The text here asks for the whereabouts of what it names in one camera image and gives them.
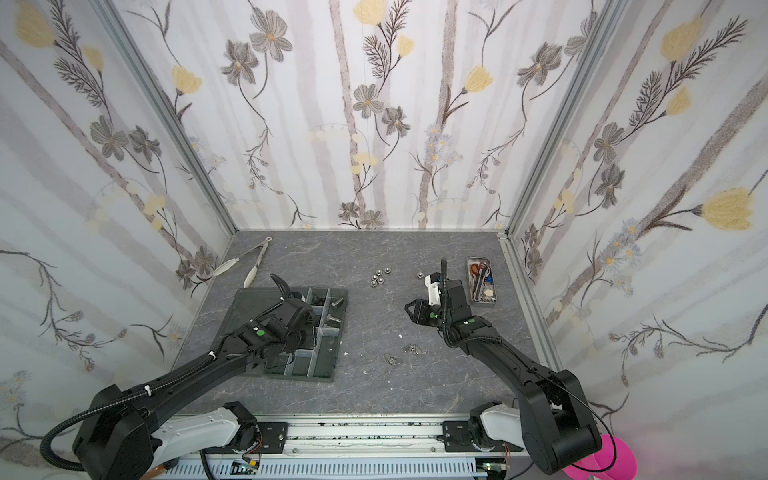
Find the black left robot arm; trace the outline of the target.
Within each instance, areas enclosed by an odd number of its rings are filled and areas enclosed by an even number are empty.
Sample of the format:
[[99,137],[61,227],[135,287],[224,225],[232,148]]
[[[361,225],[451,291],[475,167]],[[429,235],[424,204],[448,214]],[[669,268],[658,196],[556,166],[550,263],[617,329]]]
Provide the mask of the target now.
[[192,417],[184,426],[172,418],[223,382],[312,342],[317,321],[311,306],[289,297],[164,376],[125,391],[102,390],[75,438],[75,456],[92,479],[138,479],[189,452],[258,448],[262,433],[257,420],[238,401]]

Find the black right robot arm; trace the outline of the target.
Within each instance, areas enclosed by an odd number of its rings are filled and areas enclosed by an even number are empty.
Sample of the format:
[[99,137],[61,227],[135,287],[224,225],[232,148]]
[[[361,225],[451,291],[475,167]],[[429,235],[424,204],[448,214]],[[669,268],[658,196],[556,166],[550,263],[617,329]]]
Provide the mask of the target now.
[[498,404],[480,413],[486,437],[525,448],[546,474],[602,448],[599,428],[574,374],[555,372],[512,346],[490,321],[472,312],[459,280],[433,273],[424,284],[428,297],[405,305],[410,320],[436,328],[448,347],[483,363],[515,393],[516,408]]

